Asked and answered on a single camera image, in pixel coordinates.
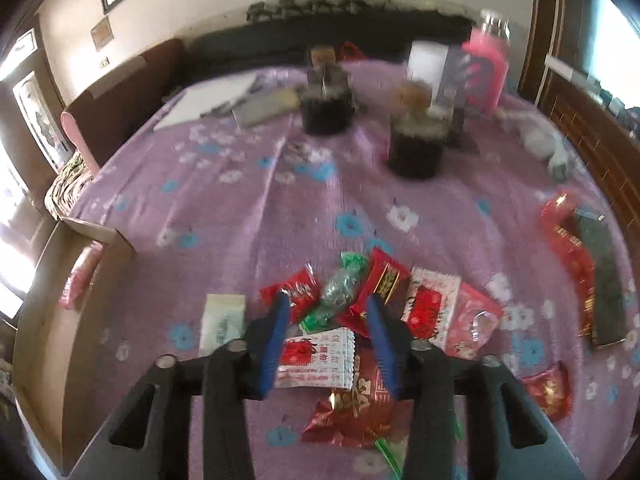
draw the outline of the white candy wrapper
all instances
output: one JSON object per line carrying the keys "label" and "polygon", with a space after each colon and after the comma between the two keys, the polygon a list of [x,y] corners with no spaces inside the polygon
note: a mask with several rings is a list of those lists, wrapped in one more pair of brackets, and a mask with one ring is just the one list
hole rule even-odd
{"label": "white candy wrapper", "polygon": [[353,386],[355,342],[348,328],[285,339],[276,388]]}
{"label": "white candy wrapper", "polygon": [[434,270],[414,267],[411,270],[411,282],[409,283],[409,289],[407,290],[407,299],[404,304],[402,321],[408,322],[419,287],[423,286],[429,290],[439,292],[442,295],[442,302],[440,303],[440,311],[438,313],[433,337],[431,337],[429,341],[438,348],[443,349],[445,346],[447,331],[449,330],[449,325],[451,324],[451,319],[453,317],[453,311],[456,308],[456,301],[458,300],[461,283],[462,279],[460,276],[451,276],[450,274],[442,274],[440,272],[435,272]]}
{"label": "white candy wrapper", "polygon": [[200,326],[200,357],[242,337],[245,304],[246,298],[242,294],[207,294]]}

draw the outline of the purple floral sheet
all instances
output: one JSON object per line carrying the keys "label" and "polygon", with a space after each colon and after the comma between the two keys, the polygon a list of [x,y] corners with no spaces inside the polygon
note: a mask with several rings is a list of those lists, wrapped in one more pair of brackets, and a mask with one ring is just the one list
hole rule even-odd
{"label": "purple floral sheet", "polygon": [[[248,298],[248,316],[264,311],[258,291],[307,262],[322,278],[343,250],[381,246],[406,266],[458,274],[493,296],[505,316],[486,350],[526,377],[562,361],[574,393],[559,432],[590,480],[616,468],[638,405],[640,316],[628,255],[606,199],[575,158],[562,188],[606,215],[625,291],[626,342],[591,351],[578,338],[580,306],[572,280],[540,225],[543,203],[560,189],[545,165],[523,149],[515,129],[473,118],[465,129],[479,155],[446,151],[442,171],[407,182],[383,162],[386,115],[402,66],[347,65],[369,112],[350,130],[314,138],[299,114],[248,130],[233,119],[204,118],[153,132],[180,98],[165,105],[102,168],[73,215],[120,230],[137,257],[114,291],[101,340],[92,416],[102,422],[156,356],[197,355],[206,294]],[[300,82],[299,70],[270,69],[272,84]],[[504,97],[510,109],[532,108]],[[329,391],[275,390],[247,402],[257,478],[392,478],[375,450],[300,442],[316,400]],[[202,407],[194,401],[190,478],[202,478]],[[466,478],[459,453],[457,477]]]}

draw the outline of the metal bottle cap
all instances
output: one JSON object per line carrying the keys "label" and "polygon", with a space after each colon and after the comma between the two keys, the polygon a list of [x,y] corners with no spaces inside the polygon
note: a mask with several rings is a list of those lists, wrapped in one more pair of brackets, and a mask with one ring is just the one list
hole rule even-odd
{"label": "metal bottle cap", "polygon": [[509,21],[499,12],[494,10],[483,9],[480,12],[482,24],[480,30],[492,36],[496,36],[501,40],[509,43],[511,41],[511,32],[509,30]]}

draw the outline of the wrapped candy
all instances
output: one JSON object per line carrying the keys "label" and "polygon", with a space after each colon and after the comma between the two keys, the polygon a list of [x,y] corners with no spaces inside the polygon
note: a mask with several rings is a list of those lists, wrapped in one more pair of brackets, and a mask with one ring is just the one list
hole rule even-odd
{"label": "wrapped candy", "polygon": [[262,301],[266,305],[273,303],[276,293],[284,292],[291,302],[291,322],[297,323],[305,317],[318,302],[320,284],[310,264],[306,264],[288,280],[275,285],[266,286],[260,291]]}
{"label": "wrapped candy", "polygon": [[346,328],[285,339],[276,388],[351,389],[354,354],[353,332]]}
{"label": "wrapped candy", "polygon": [[338,321],[354,332],[369,337],[366,325],[367,298],[374,293],[379,294],[388,304],[399,283],[409,276],[405,266],[394,260],[379,247],[374,247],[370,255],[370,271],[365,280],[358,299],[348,311],[341,314]]}
{"label": "wrapped candy", "polygon": [[325,330],[334,316],[353,303],[361,276],[366,272],[369,259],[364,254],[343,252],[342,267],[324,284],[320,293],[320,305],[300,322],[304,333]]}
{"label": "wrapped candy", "polygon": [[444,353],[475,359],[500,324],[502,309],[471,285],[460,286],[456,309],[445,337]]}
{"label": "wrapped candy", "polygon": [[410,330],[416,337],[429,339],[444,349],[461,282],[459,276],[420,267],[412,269],[402,320],[409,322],[413,315]]}
{"label": "wrapped candy", "polygon": [[302,434],[303,442],[369,447],[391,429],[396,402],[382,384],[373,351],[359,349],[353,365],[351,390],[334,390],[319,400]]}
{"label": "wrapped candy", "polygon": [[582,302],[581,336],[591,336],[595,306],[595,263],[589,251],[575,236],[575,197],[562,193],[542,209],[542,226],[553,252],[574,280],[575,291]]}
{"label": "wrapped candy", "polygon": [[520,381],[551,422],[557,422],[571,413],[569,372],[561,362],[557,362],[546,372]]}

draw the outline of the bright window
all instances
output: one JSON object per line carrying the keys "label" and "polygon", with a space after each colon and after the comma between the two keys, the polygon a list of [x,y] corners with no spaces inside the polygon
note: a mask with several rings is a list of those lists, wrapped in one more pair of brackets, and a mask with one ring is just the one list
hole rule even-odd
{"label": "bright window", "polygon": [[15,42],[14,47],[9,52],[9,55],[4,60],[4,63],[0,65],[0,81],[3,81],[15,68],[20,65],[25,59],[27,59],[38,48],[36,42],[36,35],[33,29],[26,34],[21,35],[18,41]]}
{"label": "bright window", "polygon": [[640,106],[640,36],[611,0],[593,0],[595,34],[589,72],[625,108]]}

